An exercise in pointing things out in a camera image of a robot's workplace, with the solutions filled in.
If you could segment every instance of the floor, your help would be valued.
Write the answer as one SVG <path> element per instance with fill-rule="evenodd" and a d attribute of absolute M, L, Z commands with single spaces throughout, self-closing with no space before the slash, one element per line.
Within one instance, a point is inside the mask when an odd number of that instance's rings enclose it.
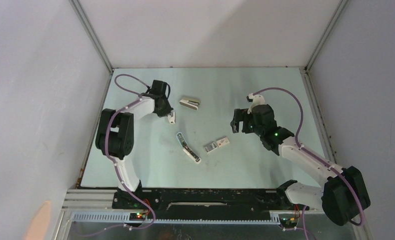
<path fill-rule="evenodd" d="M 234 109 L 248 108 L 246 96 L 268 87 L 285 88 L 302 103 L 304 121 L 299 139 L 323 155 L 323 148 L 310 103 L 298 68 L 134 68 L 116 69 L 113 76 L 130 74 L 148 85 L 154 79 L 170 84 L 169 101 L 176 111 L 176 124 L 150 114 L 134 123 L 133 165 L 144 187 L 161 188 L 276 188 L 294 179 L 307 185 L 317 183 L 298 166 L 267 151 L 254 134 L 232 133 Z M 120 77 L 120 85 L 136 92 L 146 88 Z M 296 102 L 286 93 L 262 94 L 275 113 L 279 126 L 296 132 L 300 121 Z M 182 96 L 201 100 L 199 109 L 179 104 Z M 134 94 L 109 86 L 104 108 L 119 109 L 136 99 Z M 182 150 L 176 133 L 182 132 L 188 145 L 201 157 L 196 164 Z M 206 153 L 204 146 L 228 137 L 230 144 Z M 94 143 L 81 181 L 82 187 L 116 187 L 111 162 Z"/>

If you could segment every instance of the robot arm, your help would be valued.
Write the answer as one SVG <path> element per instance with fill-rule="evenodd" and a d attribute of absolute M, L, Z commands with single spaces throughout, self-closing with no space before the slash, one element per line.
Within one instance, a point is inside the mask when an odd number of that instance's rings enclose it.
<path fill-rule="evenodd" d="M 109 132 L 108 152 L 115 159 L 116 173 L 119 175 L 118 188 L 134 192 L 140 185 L 140 180 L 134 170 L 132 157 L 129 155 L 134 145 L 134 122 L 137 122 L 148 114 L 155 113 L 160 118 L 168 117 L 171 124 L 175 123 L 175 112 L 165 95 L 168 84 L 154 80 L 152 87 L 146 93 L 142 93 L 137 100 L 122 110 L 112 123 L 111 128 L 118 127 L 118 132 Z M 97 129 L 96 147 L 105 155 L 105 136 L 109 121 L 115 110 L 104 109 L 100 115 Z"/>
<path fill-rule="evenodd" d="M 277 190 L 280 189 L 290 203 L 323 210 L 332 222 L 340 226 L 358 215 L 359 210 L 350 189 L 338 174 L 332 171 L 334 168 L 352 186 L 362 208 L 366 209 L 370 206 L 370 198 L 358 169 L 353 166 L 343 168 L 320 156 L 303 143 L 297 144 L 292 132 L 277 126 L 274 111 L 265 104 L 263 96 L 250 94 L 247 100 L 252 102 L 249 108 L 234 110 L 234 117 L 230 123 L 233 133 L 239 132 L 239 123 L 243 122 L 243 133 L 258 135 L 267 150 L 297 164 L 320 185 L 320 187 L 308 186 L 295 180 L 282 184 Z M 328 167 L 316 158 L 328 163 Z"/>

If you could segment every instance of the white wall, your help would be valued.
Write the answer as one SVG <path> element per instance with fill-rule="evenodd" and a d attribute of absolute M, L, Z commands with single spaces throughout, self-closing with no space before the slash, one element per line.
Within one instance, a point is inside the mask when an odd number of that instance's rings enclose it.
<path fill-rule="evenodd" d="M 304 66 L 340 0 L 82 0 L 115 68 Z"/>
<path fill-rule="evenodd" d="M 340 163 L 362 171 L 374 239 L 395 239 L 395 0 L 351 1 L 311 79 Z"/>
<path fill-rule="evenodd" d="M 51 237 L 108 75 L 69 1 L 0 0 L 0 240 L 45 200 Z"/>

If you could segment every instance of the white tabletop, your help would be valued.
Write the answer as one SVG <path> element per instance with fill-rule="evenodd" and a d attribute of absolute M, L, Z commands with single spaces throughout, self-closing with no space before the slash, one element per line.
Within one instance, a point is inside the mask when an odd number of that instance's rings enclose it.
<path fill-rule="evenodd" d="M 303 107 L 303 126 L 299 140 L 323 155 L 310 103 L 298 68 L 135 68 L 116 69 L 104 108 L 119 109 L 137 96 L 119 89 L 113 79 L 130 74 L 148 85 L 154 79 L 171 85 L 169 102 L 176 111 L 176 124 L 150 114 L 134 123 L 134 148 L 131 152 L 137 176 L 144 187 L 155 188 L 276 188 L 290 179 L 317 186 L 315 180 L 297 165 L 267 151 L 255 134 L 232 133 L 234 109 L 250 106 L 246 96 L 268 87 L 285 88 L 294 93 Z M 120 85 L 142 93 L 137 81 L 120 77 Z M 270 90 L 262 93 L 279 126 L 295 133 L 300 121 L 298 105 L 288 94 Z M 179 104 L 182 96 L 201 100 L 199 109 Z M 201 157 L 196 164 L 176 139 L 182 132 L 188 145 Z M 204 146 L 228 137 L 230 144 L 206 153 Z M 116 187 L 114 166 L 93 142 L 81 181 L 82 187 Z"/>

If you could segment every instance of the gray wall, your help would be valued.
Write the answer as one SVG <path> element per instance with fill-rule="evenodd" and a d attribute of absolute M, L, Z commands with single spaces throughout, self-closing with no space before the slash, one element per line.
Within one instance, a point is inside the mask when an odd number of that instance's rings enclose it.
<path fill-rule="evenodd" d="M 50 239 L 108 76 L 68 0 L 0 0 L 0 240 L 46 200 Z"/>
<path fill-rule="evenodd" d="M 374 239 L 395 239 L 395 0 L 351 1 L 311 80 L 339 163 L 364 176 Z"/>

